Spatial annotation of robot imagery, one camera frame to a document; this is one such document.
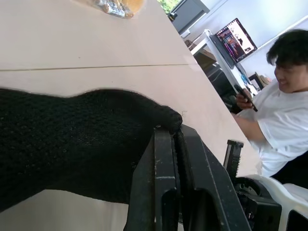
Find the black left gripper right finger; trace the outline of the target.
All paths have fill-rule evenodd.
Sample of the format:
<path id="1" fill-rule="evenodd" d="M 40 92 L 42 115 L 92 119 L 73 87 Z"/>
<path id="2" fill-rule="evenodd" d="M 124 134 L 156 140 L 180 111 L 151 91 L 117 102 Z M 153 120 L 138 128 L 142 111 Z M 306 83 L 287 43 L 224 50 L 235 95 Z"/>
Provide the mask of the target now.
<path id="1" fill-rule="evenodd" d="M 251 231 L 231 179 L 197 131 L 175 135 L 184 231 Z"/>

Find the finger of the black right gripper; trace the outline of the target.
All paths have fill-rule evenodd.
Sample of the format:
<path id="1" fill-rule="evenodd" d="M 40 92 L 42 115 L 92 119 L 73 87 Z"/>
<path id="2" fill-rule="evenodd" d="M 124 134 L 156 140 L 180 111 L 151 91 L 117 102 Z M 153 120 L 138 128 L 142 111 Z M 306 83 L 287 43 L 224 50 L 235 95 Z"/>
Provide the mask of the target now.
<path id="1" fill-rule="evenodd" d="M 223 166 L 231 180 L 236 179 L 243 146 L 244 144 L 240 141 L 227 141 L 227 149 Z"/>

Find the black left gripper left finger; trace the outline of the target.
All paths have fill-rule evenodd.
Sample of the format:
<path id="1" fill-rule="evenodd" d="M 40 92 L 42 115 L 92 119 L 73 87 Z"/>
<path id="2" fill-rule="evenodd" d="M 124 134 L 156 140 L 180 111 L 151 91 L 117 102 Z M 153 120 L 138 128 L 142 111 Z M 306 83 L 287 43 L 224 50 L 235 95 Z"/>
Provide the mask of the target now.
<path id="1" fill-rule="evenodd" d="M 174 140 L 156 129 L 133 173 L 124 231 L 177 231 L 179 200 Z"/>

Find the black smartphone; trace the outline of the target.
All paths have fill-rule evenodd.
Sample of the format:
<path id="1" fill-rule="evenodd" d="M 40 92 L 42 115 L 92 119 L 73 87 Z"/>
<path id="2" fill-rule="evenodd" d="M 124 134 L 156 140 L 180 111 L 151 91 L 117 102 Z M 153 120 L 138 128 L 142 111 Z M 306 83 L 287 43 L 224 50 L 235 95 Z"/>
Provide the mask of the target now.
<path id="1" fill-rule="evenodd" d="M 236 104 L 241 110 L 253 109 L 257 112 L 257 108 L 252 101 L 252 96 L 247 89 L 241 88 L 239 85 L 234 85 L 235 90 L 238 92 L 236 95 Z"/>

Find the black knitted drawstring pouch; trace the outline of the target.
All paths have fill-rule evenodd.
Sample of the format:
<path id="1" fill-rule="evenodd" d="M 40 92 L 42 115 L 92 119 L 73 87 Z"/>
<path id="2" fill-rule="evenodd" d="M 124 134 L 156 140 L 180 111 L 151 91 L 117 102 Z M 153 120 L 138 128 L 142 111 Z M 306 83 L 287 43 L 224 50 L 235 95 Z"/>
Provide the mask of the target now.
<path id="1" fill-rule="evenodd" d="M 0 212 L 47 189 L 128 204 L 154 130 L 181 124 L 172 108 L 126 90 L 58 97 L 0 89 Z"/>

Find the person's hand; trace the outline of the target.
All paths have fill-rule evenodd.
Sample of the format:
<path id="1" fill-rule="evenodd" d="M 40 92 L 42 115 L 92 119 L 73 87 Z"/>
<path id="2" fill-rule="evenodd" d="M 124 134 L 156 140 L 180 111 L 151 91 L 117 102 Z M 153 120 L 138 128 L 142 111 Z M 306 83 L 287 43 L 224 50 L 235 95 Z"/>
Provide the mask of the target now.
<path id="1" fill-rule="evenodd" d="M 253 105 L 239 93 L 236 95 L 236 104 L 241 110 L 253 108 Z"/>

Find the person in white T-shirt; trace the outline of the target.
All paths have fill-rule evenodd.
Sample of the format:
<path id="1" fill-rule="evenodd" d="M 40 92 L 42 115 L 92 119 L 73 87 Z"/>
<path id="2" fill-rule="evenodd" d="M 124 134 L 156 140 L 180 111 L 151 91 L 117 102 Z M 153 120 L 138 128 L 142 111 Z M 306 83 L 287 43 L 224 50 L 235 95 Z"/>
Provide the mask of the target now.
<path id="1" fill-rule="evenodd" d="M 308 189 L 308 30 L 282 34 L 267 53 L 276 79 L 253 98 L 263 176 Z"/>

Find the lit computer monitor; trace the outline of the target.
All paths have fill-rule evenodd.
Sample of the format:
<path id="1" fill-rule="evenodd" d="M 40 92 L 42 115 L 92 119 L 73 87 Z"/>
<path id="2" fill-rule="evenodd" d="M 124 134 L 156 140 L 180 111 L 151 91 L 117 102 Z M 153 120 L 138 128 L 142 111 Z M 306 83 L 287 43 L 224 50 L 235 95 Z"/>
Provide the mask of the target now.
<path id="1" fill-rule="evenodd" d="M 214 37 L 234 64 L 257 50 L 257 46 L 238 18 L 223 27 Z"/>

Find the pack of small cylinders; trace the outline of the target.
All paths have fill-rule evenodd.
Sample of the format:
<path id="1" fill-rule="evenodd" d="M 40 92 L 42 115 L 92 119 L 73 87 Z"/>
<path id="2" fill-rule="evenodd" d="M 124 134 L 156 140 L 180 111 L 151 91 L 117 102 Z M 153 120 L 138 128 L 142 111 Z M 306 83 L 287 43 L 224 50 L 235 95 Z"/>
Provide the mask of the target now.
<path id="1" fill-rule="evenodd" d="M 94 0 L 94 4 L 100 10 L 112 16 L 125 19 L 130 19 L 134 16 L 129 7 L 119 0 Z"/>

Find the orange object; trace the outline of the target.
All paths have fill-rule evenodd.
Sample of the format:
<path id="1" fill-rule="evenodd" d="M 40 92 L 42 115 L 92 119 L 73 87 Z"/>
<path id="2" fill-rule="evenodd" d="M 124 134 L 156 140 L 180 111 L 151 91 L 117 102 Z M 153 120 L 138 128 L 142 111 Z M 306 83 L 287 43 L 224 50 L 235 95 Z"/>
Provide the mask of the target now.
<path id="1" fill-rule="evenodd" d="M 143 8 L 146 0 L 121 0 L 121 3 L 127 6 L 133 13 L 137 13 Z"/>

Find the white shelf frame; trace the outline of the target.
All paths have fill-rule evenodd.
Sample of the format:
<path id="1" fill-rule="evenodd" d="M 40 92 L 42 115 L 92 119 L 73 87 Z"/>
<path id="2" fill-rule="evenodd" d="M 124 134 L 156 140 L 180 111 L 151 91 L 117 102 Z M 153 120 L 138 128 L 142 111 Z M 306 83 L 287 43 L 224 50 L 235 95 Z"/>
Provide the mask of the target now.
<path id="1" fill-rule="evenodd" d="M 199 41 L 199 43 L 197 43 L 196 46 L 191 50 L 191 54 L 193 56 L 196 56 L 198 53 L 204 51 L 206 47 L 208 47 L 210 50 L 214 48 L 214 43 L 210 38 L 211 35 L 212 32 L 209 29 L 205 29 L 204 32 L 193 41 L 193 43 L 195 43 L 198 41 L 198 39 L 202 38 L 202 40 Z"/>

